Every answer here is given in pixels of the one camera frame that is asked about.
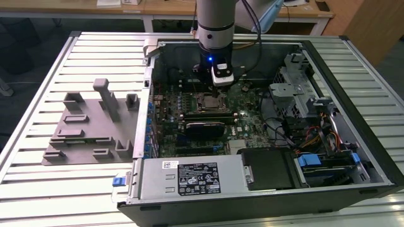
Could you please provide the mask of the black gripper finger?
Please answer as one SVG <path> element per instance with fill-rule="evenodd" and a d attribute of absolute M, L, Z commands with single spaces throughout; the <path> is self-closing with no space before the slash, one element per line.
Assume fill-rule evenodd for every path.
<path fill-rule="evenodd" d="M 218 87 L 214 85 L 213 73 L 207 69 L 194 68 L 193 73 L 197 76 L 198 80 L 213 89 L 213 97 L 219 97 Z"/>

